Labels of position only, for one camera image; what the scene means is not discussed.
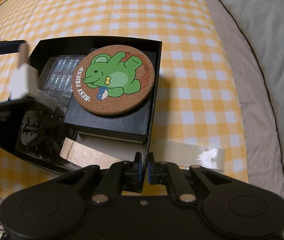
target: bolt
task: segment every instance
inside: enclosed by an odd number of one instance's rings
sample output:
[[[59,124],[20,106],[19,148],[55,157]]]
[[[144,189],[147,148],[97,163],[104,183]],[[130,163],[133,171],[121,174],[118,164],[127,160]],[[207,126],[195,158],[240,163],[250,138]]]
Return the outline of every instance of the bolt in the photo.
[[[38,127],[34,127],[34,126],[25,126],[24,130],[26,132],[38,132]]]
[[[104,203],[109,200],[107,195],[97,194],[92,197],[92,200],[96,203]]]
[[[146,201],[146,200],[141,200],[141,201],[140,201],[140,205],[142,205],[142,206],[146,206],[148,203],[149,203],[149,202]]]
[[[183,202],[193,202],[196,199],[196,197],[193,194],[182,194],[180,195],[180,200]]]

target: cartoon bear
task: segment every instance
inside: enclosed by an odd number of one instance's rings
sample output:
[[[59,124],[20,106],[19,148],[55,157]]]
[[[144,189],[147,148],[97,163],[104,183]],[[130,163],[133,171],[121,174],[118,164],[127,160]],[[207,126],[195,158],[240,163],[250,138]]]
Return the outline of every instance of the cartoon bear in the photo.
[[[118,52],[113,57],[108,54],[96,55],[88,66],[83,82],[90,88],[103,87],[107,96],[120,97],[140,91],[141,84],[135,79],[136,69],[142,65],[142,60],[131,56],[127,61],[121,61],[125,52]]]

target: plastic tray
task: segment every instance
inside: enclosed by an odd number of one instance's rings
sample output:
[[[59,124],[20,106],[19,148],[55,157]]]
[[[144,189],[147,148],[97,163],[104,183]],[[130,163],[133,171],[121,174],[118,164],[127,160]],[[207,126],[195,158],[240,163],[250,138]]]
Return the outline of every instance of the plastic tray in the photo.
[[[73,91],[73,71],[84,57],[78,55],[56,57],[44,79],[41,90],[54,97],[57,102],[67,106]]]

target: cork coaster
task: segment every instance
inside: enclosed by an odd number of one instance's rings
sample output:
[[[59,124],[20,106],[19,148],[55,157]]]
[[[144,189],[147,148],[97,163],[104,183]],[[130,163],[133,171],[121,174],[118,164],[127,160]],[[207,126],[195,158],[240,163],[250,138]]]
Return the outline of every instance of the cork coaster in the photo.
[[[73,95],[87,111],[123,114],[151,92],[155,73],[150,59],[138,49],[111,45],[87,55],[72,77]]]

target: checkered fabric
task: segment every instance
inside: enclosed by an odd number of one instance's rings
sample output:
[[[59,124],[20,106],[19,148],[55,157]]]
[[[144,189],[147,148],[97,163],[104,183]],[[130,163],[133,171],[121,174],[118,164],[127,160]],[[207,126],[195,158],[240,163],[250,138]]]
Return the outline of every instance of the checkered fabric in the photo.
[[[115,35],[163,42],[153,138],[226,149],[225,174],[247,181],[241,112],[204,0],[9,0],[0,38]],[[0,100],[16,56],[0,56]],[[0,149],[0,197],[54,175]]]

